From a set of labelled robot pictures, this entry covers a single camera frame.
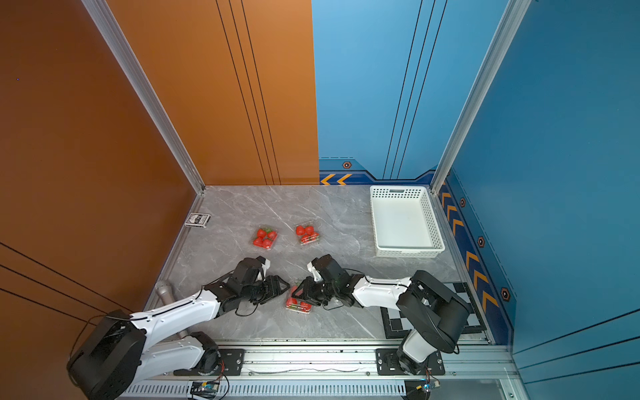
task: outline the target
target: wall panel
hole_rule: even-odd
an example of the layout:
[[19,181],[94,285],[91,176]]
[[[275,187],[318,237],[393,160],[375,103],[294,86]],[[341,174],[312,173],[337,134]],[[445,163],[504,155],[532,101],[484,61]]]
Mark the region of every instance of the wall panel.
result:
[[309,0],[108,3],[206,184],[317,182]]
[[0,242],[141,308],[191,185],[81,2],[2,2],[0,47]]

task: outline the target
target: blue wall trim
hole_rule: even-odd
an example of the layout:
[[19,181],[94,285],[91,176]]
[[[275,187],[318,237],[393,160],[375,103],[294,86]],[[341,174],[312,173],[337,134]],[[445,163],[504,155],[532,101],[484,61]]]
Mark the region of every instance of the blue wall trim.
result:
[[517,303],[517,294],[513,290],[511,282],[509,282],[509,278],[504,271],[504,268],[500,265],[498,261],[498,257],[491,246],[491,241],[487,236],[486,232],[482,228],[482,224],[479,221],[476,213],[474,212],[474,205],[469,201],[466,196],[465,190],[460,184],[458,177],[453,169],[451,169],[451,173],[447,177],[447,184],[449,185],[449,190],[458,200],[464,198],[465,206],[457,207],[458,212],[462,215],[463,221],[465,222],[465,226],[469,229],[469,232],[472,236],[472,241],[477,244],[478,239],[482,237],[484,239],[484,247],[480,248],[476,246],[480,259],[484,264],[489,276],[491,277],[492,282],[495,284],[498,293],[501,294],[501,290],[503,287],[509,290],[511,298],[509,301],[504,301],[502,296],[500,297],[500,302],[504,307],[504,310],[507,312],[507,316],[511,321],[511,325],[515,325],[516,319],[516,303]]
[[[492,275],[488,272],[481,252],[478,251],[474,236],[468,229],[468,222],[460,212],[460,197],[451,189],[449,178],[445,180],[438,195],[440,205],[449,221],[449,228],[456,238],[456,244],[462,259],[465,261],[469,277],[474,284],[476,294],[484,310],[487,322],[493,333],[496,344],[511,346],[513,343],[513,327],[509,320],[504,302],[500,296],[501,287],[494,284]],[[496,276],[499,282],[506,281],[503,276]],[[515,309],[515,299],[509,301],[510,307]]]
[[435,168],[415,179],[376,179],[358,161],[352,158],[321,158],[321,185],[423,185],[431,184]]

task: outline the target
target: black line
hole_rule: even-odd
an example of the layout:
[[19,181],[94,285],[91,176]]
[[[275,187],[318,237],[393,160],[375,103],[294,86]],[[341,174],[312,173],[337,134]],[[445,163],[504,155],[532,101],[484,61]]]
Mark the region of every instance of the black line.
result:
[[640,336],[631,337],[631,338],[629,338],[629,339],[620,340],[620,341],[618,341],[618,342],[614,342],[614,343],[604,344],[604,345],[602,345],[602,346],[598,346],[598,347],[593,348],[593,349],[588,349],[588,350],[578,351],[578,352],[576,352],[576,353],[569,354],[569,355],[566,355],[566,356],[552,358],[551,360],[541,361],[541,362],[536,362],[535,364],[527,365],[526,367],[519,367],[518,369],[525,369],[525,368],[529,368],[529,367],[535,367],[536,365],[544,364],[544,363],[551,362],[551,361],[560,360],[560,359],[562,359],[562,358],[567,358],[567,357],[575,356],[575,355],[578,355],[578,354],[589,353],[590,351],[599,350],[599,349],[603,349],[603,348],[608,348],[608,347],[610,347],[610,346],[615,346],[615,345],[617,345],[617,344],[630,342],[630,341],[632,341],[632,340],[636,340],[636,339],[640,339]]
[[24,253],[19,252],[19,251],[18,251],[18,250],[16,250],[15,248],[9,247],[9,246],[7,246],[6,244],[4,244],[4,243],[2,243],[2,242],[0,242],[0,244],[1,244],[1,245],[3,245],[4,247],[6,247],[7,249],[11,250],[12,252],[14,252],[14,253],[18,253],[19,255],[23,256],[24,258],[26,258],[26,259],[28,259],[28,260],[31,260],[31,261],[35,262],[35,263],[36,263],[36,264],[38,264],[39,266],[42,266],[42,267],[44,267],[44,268],[48,269],[49,271],[51,271],[51,272],[53,272],[53,273],[56,273],[56,274],[58,274],[59,276],[62,276],[63,278],[66,278],[66,279],[70,280],[71,282],[75,283],[76,285],[79,285],[79,286],[81,286],[81,287],[84,287],[86,290],[88,290],[88,291],[90,291],[90,292],[92,292],[92,293],[97,294],[97,295],[98,295],[98,296],[100,296],[101,298],[107,299],[107,300],[109,300],[110,302],[112,302],[113,304],[115,304],[115,305],[119,305],[120,307],[124,308],[125,310],[132,311],[129,307],[125,307],[125,306],[123,306],[122,304],[116,303],[115,301],[111,300],[111,299],[110,299],[110,298],[108,298],[107,296],[103,296],[103,295],[101,295],[100,293],[98,293],[98,292],[94,291],[93,289],[89,289],[87,286],[85,286],[85,285],[83,285],[83,284],[81,284],[81,283],[79,283],[79,282],[76,282],[75,280],[73,280],[73,279],[69,278],[68,276],[65,276],[65,275],[63,275],[63,274],[61,274],[61,273],[57,272],[57,271],[56,271],[55,269],[53,269],[53,268],[49,268],[49,267],[47,267],[45,264],[42,264],[41,262],[39,262],[39,261],[36,261],[36,260],[32,259],[32,258],[31,258],[31,257],[29,257],[28,255],[26,255],[26,254],[24,254]]
[[424,83],[427,81],[427,74],[429,73],[429,66],[431,66],[431,59],[433,58],[433,50],[436,48],[436,42],[438,41],[438,34],[440,33],[440,26],[442,26],[442,19],[444,18],[444,11],[447,9],[447,3],[449,0],[444,2],[444,8],[442,9],[442,15],[440,16],[440,23],[438,24],[438,30],[436,31],[436,38],[433,40],[433,46],[431,47],[431,56],[429,56],[429,62],[427,63],[427,70],[424,73],[424,79],[422,80],[422,88],[420,88],[420,95],[418,95],[418,103],[415,105],[415,112],[413,113],[413,119],[411,120],[411,127],[409,128],[409,133],[406,136],[406,143],[404,144],[404,151],[402,153],[402,159],[400,160],[400,166],[398,167],[398,174],[396,175],[396,179],[400,177],[400,170],[402,169],[402,163],[404,161],[404,155],[406,154],[406,148],[409,145],[409,138],[411,137],[411,131],[413,129],[413,123],[415,121],[415,115],[418,113],[418,106],[420,106],[420,98],[422,97],[422,90],[424,89]]
[[613,367],[605,367],[605,368],[598,368],[598,369],[592,369],[590,371],[584,371],[584,372],[576,372],[575,374],[567,374],[567,375],[562,375],[562,376],[554,376],[553,378],[546,378],[546,379],[538,379],[537,381],[531,381],[531,382],[523,382],[525,385],[529,384],[529,383],[538,383],[538,382],[544,382],[544,381],[550,381],[550,380],[554,380],[554,379],[560,379],[560,378],[568,378],[570,376],[576,376],[576,375],[583,375],[583,374],[590,374],[592,372],[600,372],[600,371],[606,371],[608,369],[616,369],[616,368],[622,368],[622,367],[630,367],[632,365],[638,365],[640,364],[640,361],[636,361],[636,362],[630,362],[628,364],[621,364],[621,365],[615,365]]
[[424,44],[427,42],[427,36],[429,35],[429,27],[431,26],[431,18],[433,17],[433,9],[436,6],[436,1],[433,1],[433,6],[431,6],[431,14],[429,14],[429,22],[427,23],[427,31],[424,33],[424,40],[422,41],[422,48],[420,49],[420,58],[418,58],[418,66],[415,69],[415,75],[413,76],[413,84],[411,85],[411,92],[409,94],[409,101],[406,103],[406,110],[404,111],[404,120],[402,122],[402,129],[400,129],[400,138],[398,138],[398,147],[396,148],[396,155],[394,156],[394,163],[391,166],[391,175],[389,178],[391,179],[394,174],[394,168],[396,167],[396,159],[398,157],[398,150],[400,149],[400,142],[402,142],[402,133],[404,131],[404,125],[406,124],[406,116],[409,113],[409,107],[411,106],[411,98],[413,97],[413,89],[415,89],[415,80],[418,78],[418,71],[420,70],[420,62],[422,61],[422,52],[424,51]]
[[269,153],[267,153],[267,143],[265,143],[264,141],[264,134],[262,133],[262,124],[260,123],[260,115],[258,115],[258,107],[255,105],[255,97],[253,96],[253,88],[251,87],[251,78],[249,78],[249,70],[246,67],[246,60],[244,59],[244,51],[242,50],[242,43],[240,42],[240,34],[238,33],[238,25],[236,24],[236,16],[234,15],[234,8],[231,5],[231,0],[229,0],[229,8],[231,9],[231,18],[234,20],[234,27],[236,27],[236,37],[238,38],[238,46],[240,46],[240,55],[242,56],[242,62],[244,64],[246,81],[249,83],[249,92],[251,93],[251,100],[253,101],[253,109],[255,110],[255,119],[258,120],[258,128],[260,129],[260,136],[262,137],[262,146],[264,147],[264,155],[265,157],[267,157],[267,165],[269,166],[269,175],[271,175],[271,181],[275,183],[275,179],[273,178],[273,171],[271,171],[271,161],[269,161]]
[[618,318],[622,318],[622,317],[629,316],[629,315],[631,315],[631,314],[633,314],[633,313],[636,313],[636,312],[638,312],[638,311],[640,311],[640,308],[637,308],[637,309],[635,309],[635,310],[633,310],[633,311],[625,312],[624,314],[620,314],[620,315],[618,315],[617,317],[613,317],[613,318],[606,319],[605,321],[599,322],[599,323],[597,323],[597,324],[589,325],[589,326],[587,326],[586,328],[578,329],[578,330],[576,330],[576,331],[573,331],[573,332],[567,333],[566,335],[558,336],[558,337],[556,337],[556,338],[554,338],[554,339],[547,340],[546,342],[542,342],[542,343],[537,344],[537,345],[535,345],[535,346],[531,346],[531,347],[529,347],[529,348],[526,348],[526,349],[523,349],[523,350],[516,351],[516,352],[514,353],[514,355],[516,355],[516,354],[518,354],[518,353],[522,353],[523,351],[531,350],[531,349],[536,348],[536,347],[538,347],[538,346],[542,346],[543,344],[551,343],[551,342],[553,342],[553,341],[555,341],[555,340],[562,339],[562,338],[565,338],[565,337],[567,337],[567,336],[571,336],[571,335],[573,335],[574,333],[579,333],[579,332],[582,332],[582,331],[587,330],[587,329],[595,328],[595,327],[596,327],[596,326],[598,326],[598,325],[606,324],[606,323],[611,322],[611,321],[614,321],[614,320],[616,320],[616,319],[618,319]]
[[240,85],[240,77],[236,69],[236,62],[234,61],[234,54],[231,52],[231,45],[229,44],[229,37],[227,36],[227,30],[225,29],[225,22],[222,20],[222,13],[220,12],[220,4],[216,0],[216,7],[218,7],[218,14],[220,15],[220,23],[222,24],[222,30],[225,33],[227,39],[227,47],[229,48],[229,54],[231,55],[231,63],[234,65],[234,71],[236,72],[236,79],[238,80],[238,87],[240,88],[240,96],[242,96],[242,103],[244,104],[244,110],[246,111],[246,119],[249,121],[249,128],[251,129],[251,135],[253,136],[253,144],[255,145],[255,152],[258,153],[258,161],[260,161],[260,168],[262,169],[262,177],[264,177],[264,184],[267,183],[267,175],[264,174],[264,167],[262,166],[262,158],[260,157],[260,150],[258,150],[258,142],[255,140],[255,133],[253,133],[253,126],[251,125],[251,118],[249,118],[249,109],[246,107],[246,101],[244,101],[244,93],[242,92],[242,86]]
[[20,294],[17,294],[17,293],[14,293],[14,292],[8,291],[8,290],[3,289],[3,288],[1,288],[1,287],[0,287],[0,291],[6,292],[6,293],[8,293],[8,294],[12,294],[12,295],[14,295],[14,296],[16,296],[16,297],[19,297],[19,298],[21,298],[21,299],[24,299],[24,300],[26,300],[26,301],[30,301],[30,302],[32,302],[32,303],[36,303],[37,305],[41,305],[41,306],[43,306],[43,307],[45,307],[45,308],[48,308],[49,310],[57,311],[57,312],[59,312],[60,314],[65,314],[66,316],[69,316],[69,317],[71,317],[71,318],[75,318],[75,319],[77,319],[78,321],[87,322],[86,320],[84,320],[84,319],[82,319],[82,318],[78,318],[78,317],[73,316],[73,315],[71,315],[71,314],[68,314],[68,313],[66,313],[66,312],[64,312],[64,311],[60,311],[60,310],[58,310],[57,308],[53,308],[53,307],[50,307],[50,306],[48,306],[48,305],[45,305],[45,304],[39,303],[39,302],[37,302],[37,301],[35,301],[35,300],[31,300],[31,299],[29,299],[29,298],[26,298],[26,297],[24,297],[24,296],[21,296]]
[[0,264],[0,267],[5,268],[7,271],[11,271],[11,272],[13,272],[13,273],[15,273],[15,274],[17,274],[17,275],[20,275],[22,278],[27,278],[28,280],[30,280],[30,281],[32,281],[32,282],[35,282],[35,283],[37,283],[38,285],[42,285],[42,286],[46,287],[47,289],[51,289],[52,291],[54,291],[54,292],[56,292],[56,293],[60,293],[60,294],[62,294],[63,296],[66,296],[66,297],[68,297],[68,298],[70,298],[70,299],[76,300],[78,303],[82,303],[82,304],[84,304],[84,305],[86,305],[86,306],[89,306],[89,307],[93,308],[94,310],[98,310],[99,312],[103,312],[103,313],[105,313],[105,314],[106,314],[106,312],[105,312],[105,311],[103,311],[103,310],[101,310],[101,309],[99,309],[99,308],[96,308],[96,307],[94,307],[94,306],[92,306],[92,305],[90,305],[90,304],[88,304],[88,303],[85,303],[85,302],[83,302],[82,300],[78,300],[78,299],[77,299],[77,298],[75,298],[75,297],[69,296],[69,295],[68,295],[68,294],[66,294],[66,293],[62,293],[61,291],[59,291],[59,290],[57,290],[57,289],[54,289],[54,288],[52,288],[51,286],[45,285],[45,284],[43,284],[42,282],[38,282],[37,280],[35,280],[35,279],[33,279],[33,278],[30,278],[30,277],[28,277],[28,276],[26,276],[26,275],[23,275],[23,274],[19,273],[18,271],[14,271],[14,270],[12,270],[11,268],[9,268],[9,267],[7,267],[7,266],[4,266],[4,265]]
[[422,2],[420,0],[420,7],[418,8],[418,17],[415,19],[415,28],[413,29],[413,38],[411,38],[411,47],[409,47],[409,58],[406,59],[406,68],[404,69],[404,79],[402,80],[402,88],[400,89],[400,98],[398,99],[398,108],[396,109],[396,118],[394,119],[394,127],[391,129],[391,139],[389,140],[389,149],[387,150],[387,160],[385,161],[385,170],[382,171],[382,179],[385,178],[387,173],[387,164],[389,163],[389,154],[391,153],[391,144],[394,142],[394,131],[396,130],[396,122],[398,121],[398,112],[400,111],[400,102],[402,100],[402,92],[404,91],[404,82],[406,81],[406,73],[409,71],[409,61],[411,61],[411,52],[413,51],[413,41],[415,40],[415,33],[418,30],[418,21],[420,20],[420,11],[422,10]]
[[264,118],[267,121],[267,131],[269,132],[269,141],[271,142],[271,150],[273,151],[273,162],[276,164],[278,182],[282,185],[282,180],[280,179],[280,169],[278,168],[278,158],[276,157],[276,149],[273,146],[273,138],[271,137],[271,127],[269,126],[269,115],[267,114],[267,106],[264,103],[264,94],[262,93],[262,85],[260,84],[260,74],[258,74],[258,64],[255,61],[255,53],[253,52],[251,34],[249,33],[249,23],[246,21],[246,13],[244,12],[244,1],[241,0],[240,4],[242,4],[242,13],[244,14],[244,24],[246,26],[246,34],[247,36],[249,36],[249,46],[251,47],[251,55],[253,57],[253,66],[255,67],[255,76],[258,78],[258,89],[260,90],[260,97],[262,98],[262,108],[264,109]]

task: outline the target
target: orange wall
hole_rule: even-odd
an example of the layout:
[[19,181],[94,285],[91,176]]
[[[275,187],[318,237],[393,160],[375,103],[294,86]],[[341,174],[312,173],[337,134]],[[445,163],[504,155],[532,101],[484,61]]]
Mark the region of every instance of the orange wall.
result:
[[195,192],[82,2],[0,2],[0,49],[0,397],[82,399],[76,335],[144,306]]
[[310,0],[109,0],[206,184],[317,184]]

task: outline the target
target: aluminum frame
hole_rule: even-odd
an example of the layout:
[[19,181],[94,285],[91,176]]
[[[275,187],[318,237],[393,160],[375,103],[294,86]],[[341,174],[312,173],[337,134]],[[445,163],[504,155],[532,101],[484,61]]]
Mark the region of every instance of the aluminum frame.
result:
[[182,168],[193,190],[201,195],[205,188],[204,181],[184,147],[171,119],[164,110],[156,91],[151,86],[145,71],[133,53],[124,33],[122,33],[106,0],[82,0],[82,2],[98,27],[104,41],[109,45],[113,56],[120,64],[120,68],[122,68],[131,86],[138,94],[140,101],[147,109],[147,113],[151,116],[175,160]]
[[467,97],[462,112],[458,117],[456,126],[453,128],[449,142],[442,153],[436,172],[431,181],[431,192],[437,194],[444,183],[453,161],[456,159],[462,143],[467,137],[471,124],[476,119],[476,114],[480,105],[484,101],[484,96],[489,90],[493,78],[500,68],[500,64],[507,54],[513,37],[516,35],[520,23],[524,18],[531,0],[509,0],[507,7],[502,14],[498,28],[495,31],[489,49],[487,50],[476,80]]
[[[393,348],[388,341],[348,345],[304,342],[219,345],[221,349],[245,350],[241,375],[228,377],[231,397],[403,396],[405,379],[423,378],[377,375],[375,350]],[[437,377],[441,381],[498,380],[506,399],[528,399],[506,346],[461,346],[460,354],[443,354],[442,360],[447,373]],[[203,379],[206,378],[167,374],[132,385],[122,397],[187,398],[191,382]],[[224,391],[226,387],[223,381],[221,389]]]

